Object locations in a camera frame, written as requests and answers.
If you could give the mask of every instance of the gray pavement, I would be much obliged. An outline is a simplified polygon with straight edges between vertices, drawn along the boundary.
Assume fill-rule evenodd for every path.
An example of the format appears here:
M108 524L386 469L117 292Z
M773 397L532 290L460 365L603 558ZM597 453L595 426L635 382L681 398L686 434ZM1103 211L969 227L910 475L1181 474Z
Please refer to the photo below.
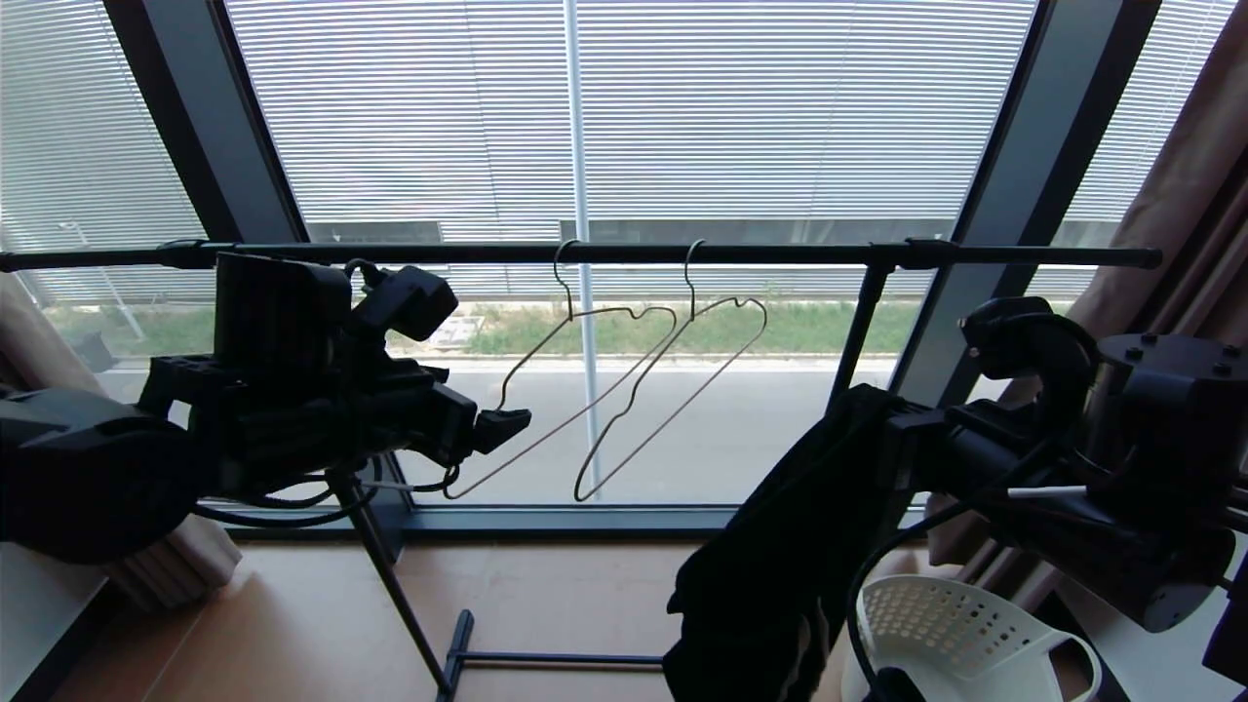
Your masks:
M458 392L482 407L498 402L505 365L453 362L449 367L449 385ZM603 472L617 466L714 368L701 363L656 368L640 386L633 411L620 418L604 440L600 450ZM613 503L740 502L820 416L831 387L832 368L827 361L746 362L729 368L607 483L599 500ZM855 383L884 386L890 373L891 361L866 360L864 368L855 373ZM600 370L599 391L605 391L622 375L618 363ZM137 370L110 371L100 380L115 398L134 402L146 375ZM1000 385L981 383L976 395L987 396ZM600 425L623 410L630 387L628 380L599 403ZM568 363L535 363L533 368L522 370L508 387L508 407L533 410L533 425L493 455L467 461L461 488L580 410L584 392L584 375ZM186 421L185 407L175 407L172 415L175 421ZM588 443L582 417L462 501L569 503L573 480ZM399 456L409 481L433 482L441 477L441 468L424 457L412 452ZM443 501L441 496L418 498Z

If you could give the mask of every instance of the wire hanger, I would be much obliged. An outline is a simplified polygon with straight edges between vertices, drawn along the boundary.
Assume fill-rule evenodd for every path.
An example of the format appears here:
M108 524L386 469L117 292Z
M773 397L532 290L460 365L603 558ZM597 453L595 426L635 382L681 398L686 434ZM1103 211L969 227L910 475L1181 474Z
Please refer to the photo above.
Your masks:
M641 450L645 448L646 445L650 443L650 441L653 441L655 436L659 436L659 433L664 428L666 428L668 425L670 425L671 421L675 420L676 416L685 410L685 407L688 407L694 400L696 400L698 396L701 395L701 392L706 390L706 387L728 368L728 366L733 365L733 362L736 361L743 353L745 353L750 349L750 346L754 346L754 342L758 341L763 336L763 332L768 330L768 307L763 302L759 302L755 297L738 297L738 296L723 297L720 300L716 300L706 305L700 310L698 309L698 289L694 287L693 281L689 279L689 262L690 260L693 260L694 251L703 244L706 244L705 239L699 239L698 241L694 241L693 245L689 247L689 251L685 254L684 276L685 276L685 285L689 286L689 319L685 320L683 325L680 325L679 330L676 330L674 334L669 334L665 337L666 342L663 345L663 349L654 358L650 360L650 362L645 366L645 370L641 371L641 375L638 376L638 378L633 382L633 391L629 393L628 405L625 405L619 413L613 416L607 422L607 426L603 427L603 431L598 435L598 438L594 440L594 445L589 448L589 453L585 455L585 460L582 461L580 463L580 470L577 471L577 482L573 483L572 486L572 498L575 500L577 502L584 502L585 500L593 497L595 492L602 490L603 486L607 485L607 481L609 481L613 476L615 476L615 473L620 472L620 470L624 466L626 466L629 461L631 461L638 453L640 453ZM680 339L680 335L683 335L685 330L689 329L689 326L694 322L694 320L721 305L728 305L729 302L731 302L733 306L736 309L741 309L746 305L754 305L755 307L758 307L759 311L763 312L763 320L761 324L759 325L759 331L756 331L754 336L749 339L749 341L746 341L740 349L738 349L735 353L729 356L728 360L724 361L724 363L720 365L719 368L716 368L715 372L711 373L709 378L706 378L700 386L698 386L698 390L695 390L693 395L686 397L685 401L681 402L680 406L676 407L675 411L668 416L668 418L663 420L663 422L659 423L659 426L655 427L654 431L651 431L644 440L641 440L641 442L638 443L636 447L633 448L633 451L630 451L628 456L624 456L623 461L620 461L614 468L608 471L607 475L602 476L598 480L598 485L589 488L589 492L582 495L580 487L582 483L584 483L585 481L585 471L589 470L589 463L590 461L593 461L594 453L598 452L598 448L603 445L603 440L607 438L607 433L610 432L612 426L617 422L617 420L628 415L633 410L633 403L636 402L638 387L640 387L641 382L645 381L646 376L650 373L650 370L654 368L655 363L659 362L659 358L661 358L664 353L666 353L668 350L671 349L671 346L676 342L676 340Z
M572 415L567 420L562 421L560 423L558 423L550 431L543 433L540 437L537 438L537 441L534 441L533 443L529 443L528 446L525 446L524 448L522 448L517 455L512 456L510 458L508 458L507 461L504 461L498 467L490 470L489 472L487 472L484 476L482 476L480 478L478 478L475 482L473 482L472 485L469 485L468 487L466 487L461 492L452 493L451 492L451 485L449 483L444 485L443 488L442 488L442 496L446 497L447 500L459 500L464 495L468 495L473 490L477 490L478 487L482 486L482 483L489 481L490 478L493 478L498 473L503 472L512 463L514 463L515 461L519 461L525 453L528 453L529 451L533 451L539 445L542 445L543 442L545 442L548 438L550 438L555 433L560 432L564 427L567 427L568 425L570 425L572 422L574 422L578 417L583 416L585 412L588 412L589 410L592 410L594 406L597 406L599 402L602 402L608 395L610 395L617 387L619 387L620 385L624 385L624 381L628 380L629 376L631 376L634 371L636 371L639 367L641 367L641 363L644 363L655 351L658 351L664 345L664 342L668 341L668 337L670 337L671 334L676 330L676 317L678 317L676 311L673 310L671 307L664 307L661 305L646 306L640 312L633 310L633 307L625 307L625 306L599 307L597 310L587 310L587 311L582 311L582 312L574 311L573 304L572 304L572 289L568 287L568 284L564 282L563 277L559 276L559 257L563 255L563 250L567 249L568 246L573 245L573 244L577 244L577 240L570 240L570 241L563 242L559 246L559 249L555 250L554 264L553 264L554 280L559 284L560 287L563 287L564 297L567 300L568 314L563 317L563 320L559 321L558 325L555 325L554 329L550 330L549 334L547 334L542 339L542 341L538 342L537 346L533 347L532 351L529 351L528 353L525 353L524 357L522 357L515 363L515 366L513 366L512 370L508 371L507 376L503 377L503 387L499 391L498 406L494 407L495 411L497 410L502 410L503 405L507 403L507 386L512 381L512 377L515 376L515 373L527 362L529 362L529 360L533 358L533 356L535 356L552 339L554 339L555 335L559 334L560 330L563 330L563 327L568 326L569 324L572 324L573 321L575 321L575 320L578 320L580 317L589 317L589 316L603 315L603 314L608 314L608 312L624 312L633 321L638 321L641 317L644 317L648 314L650 314L651 311L663 311L663 312L668 312L668 315L671 316L671 329L669 329L668 332L661 339L659 339L659 341L654 346L651 346L640 358L638 358L636 362L633 363L633 366L629 370L626 370L619 377L619 380L617 380L614 383L612 383L610 387L608 387L603 393L600 393L598 397L595 397L592 402L589 402L588 405L585 405L584 407L582 407L580 411L578 411L577 413Z

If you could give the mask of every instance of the brown curtain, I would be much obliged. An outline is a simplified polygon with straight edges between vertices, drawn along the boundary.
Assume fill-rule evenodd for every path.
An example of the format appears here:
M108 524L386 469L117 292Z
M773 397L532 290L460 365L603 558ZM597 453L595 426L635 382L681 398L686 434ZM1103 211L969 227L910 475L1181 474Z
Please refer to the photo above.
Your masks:
M1248 2L1232 11L1113 246L1161 249L1152 271L1101 269L1070 317L1101 339L1152 331L1248 344ZM1026 402L1038 383L1011 383ZM938 510L946 497L929 502ZM1017 603L1038 605L1058 575L986 538L968 516L931 535L934 563Z
M104 395L16 276L0 274L0 382ZM242 553L216 522L187 517L158 543L104 567L146 610L175 607L227 583Z

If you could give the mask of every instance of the black cloth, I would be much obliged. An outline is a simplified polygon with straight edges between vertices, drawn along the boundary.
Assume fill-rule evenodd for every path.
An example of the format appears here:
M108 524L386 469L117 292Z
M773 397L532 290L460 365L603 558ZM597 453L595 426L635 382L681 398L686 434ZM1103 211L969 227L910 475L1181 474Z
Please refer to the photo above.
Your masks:
M880 427L904 401L844 392L723 532L680 567L663 658L675 702L805 702L845 620L890 490L875 485Z

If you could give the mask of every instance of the laundry basket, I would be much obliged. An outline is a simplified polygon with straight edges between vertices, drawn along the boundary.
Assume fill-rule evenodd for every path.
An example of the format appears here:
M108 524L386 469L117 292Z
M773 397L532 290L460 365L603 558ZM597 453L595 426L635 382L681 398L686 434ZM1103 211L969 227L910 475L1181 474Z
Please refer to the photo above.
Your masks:
M1086 641L978 587L885 577L862 588L857 612L875 668L905 671L930 702L1060 702L1048 652L1067 641L1082 646L1092 666L1092 685L1075 702L1101 687L1101 665ZM859 702L866 695L866 678L851 656L841 698Z

